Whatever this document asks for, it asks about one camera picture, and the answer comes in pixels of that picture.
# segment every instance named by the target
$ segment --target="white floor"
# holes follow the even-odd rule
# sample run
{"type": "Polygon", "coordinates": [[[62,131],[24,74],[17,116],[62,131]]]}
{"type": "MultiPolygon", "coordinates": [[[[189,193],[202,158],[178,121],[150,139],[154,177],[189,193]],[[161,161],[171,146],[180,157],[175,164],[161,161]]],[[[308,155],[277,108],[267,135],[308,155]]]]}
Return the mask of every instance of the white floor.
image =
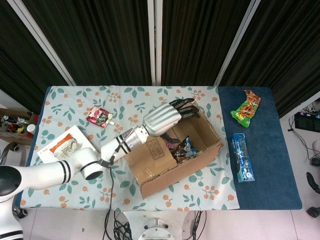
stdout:
{"type": "MultiPolygon", "coordinates": [[[[320,207],[320,194],[308,185],[306,172],[311,172],[320,183],[320,168],[309,165],[306,151],[292,132],[288,132],[288,122],[281,124],[291,159],[294,176],[302,200],[301,210],[278,211],[208,211],[206,227],[201,240],[319,240],[320,216],[312,218],[306,210],[320,207]]],[[[320,133],[297,130],[309,147],[320,139],[320,133]]],[[[4,142],[0,141],[3,150],[4,142]]],[[[10,153],[8,162],[28,156],[29,148],[10,153]]],[[[21,220],[25,240],[100,240],[104,231],[104,211],[78,211],[71,209],[29,209],[29,215],[21,220]]],[[[194,213],[190,212],[183,227],[183,238],[190,235],[194,213]]],[[[204,217],[198,229],[203,226],[204,217]]]]}

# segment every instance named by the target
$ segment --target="black curtain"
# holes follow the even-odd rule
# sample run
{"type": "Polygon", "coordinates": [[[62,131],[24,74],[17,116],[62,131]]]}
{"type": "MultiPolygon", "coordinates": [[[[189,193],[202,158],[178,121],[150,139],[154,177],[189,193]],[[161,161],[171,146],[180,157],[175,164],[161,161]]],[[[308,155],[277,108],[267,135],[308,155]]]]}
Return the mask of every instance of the black curtain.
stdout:
{"type": "Polygon", "coordinates": [[[151,85],[147,0],[23,0],[77,85],[151,85]]]}
{"type": "Polygon", "coordinates": [[[39,113],[47,87],[65,80],[6,0],[0,0],[0,89],[39,113]]]}
{"type": "Polygon", "coordinates": [[[319,92],[320,2],[262,0],[220,85],[271,88],[280,117],[319,92]]]}
{"type": "Polygon", "coordinates": [[[162,85],[213,85],[250,0],[164,0],[162,85]]]}

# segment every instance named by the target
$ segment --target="metal base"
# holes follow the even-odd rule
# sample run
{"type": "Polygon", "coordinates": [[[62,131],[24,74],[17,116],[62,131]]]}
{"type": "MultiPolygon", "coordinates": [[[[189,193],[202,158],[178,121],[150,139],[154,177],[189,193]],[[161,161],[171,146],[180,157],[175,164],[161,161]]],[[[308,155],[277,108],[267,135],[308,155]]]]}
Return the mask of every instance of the metal base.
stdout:
{"type": "Polygon", "coordinates": [[[125,211],[134,240],[181,240],[185,211],[125,211]]]}

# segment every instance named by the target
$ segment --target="snack package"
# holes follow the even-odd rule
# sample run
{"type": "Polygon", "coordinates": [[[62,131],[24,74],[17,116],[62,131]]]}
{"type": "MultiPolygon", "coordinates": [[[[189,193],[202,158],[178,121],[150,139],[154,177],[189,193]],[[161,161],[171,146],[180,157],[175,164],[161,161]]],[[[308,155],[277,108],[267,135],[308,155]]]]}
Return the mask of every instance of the snack package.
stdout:
{"type": "Polygon", "coordinates": [[[190,137],[187,136],[175,149],[175,153],[173,154],[173,157],[177,161],[177,163],[180,163],[184,159],[187,159],[191,156],[194,156],[197,154],[197,150],[194,149],[191,146],[190,137]]]}
{"type": "Polygon", "coordinates": [[[246,101],[242,103],[237,110],[231,111],[230,114],[242,126],[248,128],[250,125],[250,119],[255,115],[261,98],[255,95],[251,90],[244,90],[244,92],[246,94],[246,101]]]}
{"type": "Polygon", "coordinates": [[[232,147],[239,183],[255,181],[251,160],[247,151],[246,137],[243,133],[233,134],[232,147]]]}
{"type": "Polygon", "coordinates": [[[94,125],[105,128],[108,124],[114,125],[115,123],[111,121],[113,115],[103,108],[99,108],[94,105],[90,112],[86,116],[86,120],[94,125]]]}
{"type": "Polygon", "coordinates": [[[77,140],[69,133],[54,147],[50,148],[53,155],[59,160],[65,160],[77,150],[77,140]]]}

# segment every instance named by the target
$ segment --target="blue snack box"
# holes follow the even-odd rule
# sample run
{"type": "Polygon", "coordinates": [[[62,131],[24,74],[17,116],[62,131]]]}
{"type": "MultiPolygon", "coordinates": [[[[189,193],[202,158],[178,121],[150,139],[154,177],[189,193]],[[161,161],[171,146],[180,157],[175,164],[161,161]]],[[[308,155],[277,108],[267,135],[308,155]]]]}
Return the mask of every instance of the blue snack box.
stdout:
{"type": "Polygon", "coordinates": [[[235,133],[232,138],[233,155],[239,183],[255,181],[251,160],[247,151],[246,137],[243,133],[235,133]]]}

